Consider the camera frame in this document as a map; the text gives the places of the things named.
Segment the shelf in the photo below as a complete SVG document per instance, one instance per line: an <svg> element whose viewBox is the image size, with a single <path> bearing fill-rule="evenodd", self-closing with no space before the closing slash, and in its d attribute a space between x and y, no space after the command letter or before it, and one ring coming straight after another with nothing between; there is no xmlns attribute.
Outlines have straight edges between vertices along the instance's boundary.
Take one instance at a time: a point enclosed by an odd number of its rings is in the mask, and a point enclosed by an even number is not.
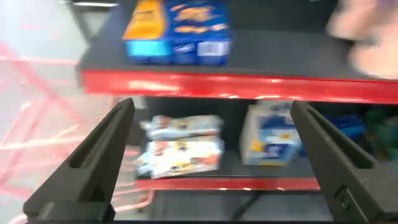
<svg viewBox="0 0 398 224"><path fill-rule="evenodd" d="M152 220L333 221L320 192L162 190L148 210Z"/></svg>
<svg viewBox="0 0 398 224"><path fill-rule="evenodd" d="M325 34L335 1L229 0L234 41L225 67L129 64L121 37L135 3L114 7L85 52L78 66L85 91L398 103L398 82L355 72L346 63L351 44Z"/></svg>
<svg viewBox="0 0 398 224"><path fill-rule="evenodd" d="M226 149L218 170L150 179L150 172L137 176L139 190L320 190L311 164L297 157L283 167L244 166L237 149Z"/></svg>

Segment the packaged food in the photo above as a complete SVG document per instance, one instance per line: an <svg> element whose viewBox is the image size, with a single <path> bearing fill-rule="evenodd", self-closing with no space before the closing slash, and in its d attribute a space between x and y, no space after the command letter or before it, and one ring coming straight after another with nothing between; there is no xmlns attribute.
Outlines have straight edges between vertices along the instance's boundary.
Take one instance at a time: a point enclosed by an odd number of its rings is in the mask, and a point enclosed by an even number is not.
<svg viewBox="0 0 398 224"><path fill-rule="evenodd" d="M264 105L249 107L241 136L244 164L286 165L299 149L301 140L289 110L265 110Z"/></svg>
<svg viewBox="0 0 398 224"><path fill-rule="evenodd" d="M224 65L231 42L219 0L140 0L123 39L133 63L177 65Z"/></svg>
<svg viewBox="0 0 398 224"><path fill-rule="evenodd" d="M194 136L216 136L220 132L221 120L218 116L191 116L187 118L171 118L154 116L152 122L142 122L152 140L173 140Z"/></svg>
<svg viewBox="0 0 398 224"><path fill-rule="evenodd" d="M149 160L149 153L144 152L141 156L139 156L134 162L134 166L136 167L138 175L150 172L152 170L152 164Z"/></svg>
<svg viewBox="0 0 398 224"><path fill-rule="evenodd" d="M147 145L153 179L218 169L222 151L223 142L216 136L153 141Z"/></svg>

